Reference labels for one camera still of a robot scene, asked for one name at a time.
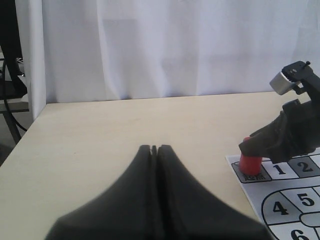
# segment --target printed number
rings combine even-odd
[[[288,210],[285,209],[285,208],[281,205],[281,203],[280,203],[279,201],[276,201],[276,202],[274,203],[274,206],[273,206],[273,212],[274,212],[274,213],[280,212],[281,215],[288,215],[289,213],[288,213],[287,211],[288,211]]]
[[[273,166],[274,168],[276,168],[279,172],[279,175],[283,175],[283,174],[286,174],[284,171],[282,171],[282,169],[278,166],[278,165],[274,165]]]
[[[307,237],[304,236],[304,235],[299,235],[299,236],[297,236],[297,233],[298,233],[298,234],[304,234],[304,232],[301,231],[301,230],[293,230],[293,231],[291,232],[291,237],[292,237],[293,240],[310,240],[309,238],[307,238]]]
[[[303,166],[302,172],[313,172],[313,169],[311,167],[308,169],[309,165],[303,161],[298,162],[298,166],[299,167]]]
[[[308,206],[308,207],[315,205],[315,202],[311,198],[306,197],[306,196],[308,196],[308,194],[300,193],[297,196],[302,201],[303,205]]]

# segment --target red block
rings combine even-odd
[[[244,156],[241,153],[239,169],[243,174],[254,176],[260,173],[262,157],[260,156]]]

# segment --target white curtain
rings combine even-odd
[[[16,0],[36,118],[46,103],[271,90],[320,74],[319,0]]]

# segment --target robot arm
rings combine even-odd
[[[310,101],[301,104],[295,99],[284,104],[273,122],[239,145],[244,156],[270,158],[276,164],[320,147],[320,78],[309,65],[308,61],[297,61],[285,66],[270,82],[279,95],[290,90],[297,95],[306,92]]]

